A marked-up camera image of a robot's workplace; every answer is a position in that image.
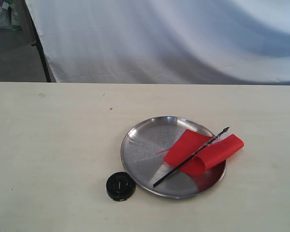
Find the black backdrop stand pole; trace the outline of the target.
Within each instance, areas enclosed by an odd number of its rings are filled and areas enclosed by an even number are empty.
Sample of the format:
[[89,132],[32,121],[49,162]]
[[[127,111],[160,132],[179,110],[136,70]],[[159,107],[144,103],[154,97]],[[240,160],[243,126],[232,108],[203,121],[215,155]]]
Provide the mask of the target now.
[[28,5],[27,5],[26,1],[25,1],[25,6],[26,6],[26,9],[27,9],[27,12],[28,12],[30,29],[31,29],[32,34],[33,34],[33,42],[31,43],[31,46],[35,47],[37,52],[38,52],[38,54],[39,54],[39,58],[40,58],[40,61],[41,61],[41,65],[42,65],[42,69],[43,69],[43,72],[44,72],[44,75],[45,75],[46,82],[47,83],[51,83],[52,79],[51,79],[51,75],[50,75],[49,68],[48,68],[48,62],[47,62],[47,59],[45,57],[45,53],[44,53],[44,50],[43,50],[43,46],[41,44],[41,40],[40,40],[40,38],[38,36],[35,24],[33,22],[33,19],[32,19],[32,16],[31,16],[31,13],[29,11],[29,8],[28,8]]

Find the white sack in background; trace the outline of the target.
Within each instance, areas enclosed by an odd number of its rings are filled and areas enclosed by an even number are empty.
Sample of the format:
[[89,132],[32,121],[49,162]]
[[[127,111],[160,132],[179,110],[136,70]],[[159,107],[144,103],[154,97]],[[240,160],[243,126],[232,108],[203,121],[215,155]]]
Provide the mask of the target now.
[[14,0],[0,0],[0,29],[22,29]]

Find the black round flag base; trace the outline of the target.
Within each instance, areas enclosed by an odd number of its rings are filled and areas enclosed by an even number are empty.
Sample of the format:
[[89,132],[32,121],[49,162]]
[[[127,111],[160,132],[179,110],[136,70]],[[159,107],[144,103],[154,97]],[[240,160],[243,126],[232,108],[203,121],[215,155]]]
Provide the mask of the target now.
[[136,183],[126,172],[112,174],[106,182],[106,192],[114,201],[126,201],[136,189]]

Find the white backdrop cloth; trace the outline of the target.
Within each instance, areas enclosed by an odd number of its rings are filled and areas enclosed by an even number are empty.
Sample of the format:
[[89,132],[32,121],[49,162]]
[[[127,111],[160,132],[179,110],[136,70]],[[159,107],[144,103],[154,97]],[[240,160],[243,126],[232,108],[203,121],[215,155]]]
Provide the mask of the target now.
[[290,85],[290,0],[28,0],[57,82]]

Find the red flag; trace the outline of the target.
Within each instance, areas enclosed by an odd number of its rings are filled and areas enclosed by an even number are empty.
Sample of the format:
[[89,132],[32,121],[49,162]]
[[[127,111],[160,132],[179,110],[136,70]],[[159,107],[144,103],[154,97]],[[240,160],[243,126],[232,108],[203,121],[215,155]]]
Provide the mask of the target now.
[[153,183],[153,187],[160,185],[176,171],[188,176],[197,176],[214,166],[226,161],[244,147],[244,142],[224,128],[213,136],[185,130],[181,137],[167,151],[163,164],[170,170]]

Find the round silver metal plate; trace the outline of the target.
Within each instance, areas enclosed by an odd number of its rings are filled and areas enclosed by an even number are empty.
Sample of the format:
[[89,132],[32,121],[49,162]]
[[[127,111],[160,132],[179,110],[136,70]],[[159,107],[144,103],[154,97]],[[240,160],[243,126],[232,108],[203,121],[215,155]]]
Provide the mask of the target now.
[[222,162],[198,176],[175,172],[159,186],[153,184],[167,174],[171,167],[164,156],[186,129],[212,136],[206,127],[177,116],[158,116],[135,125],[121,145],[121,161],[125,171],[143,189],[162,197],[184,199],[213,188],[226,172]]

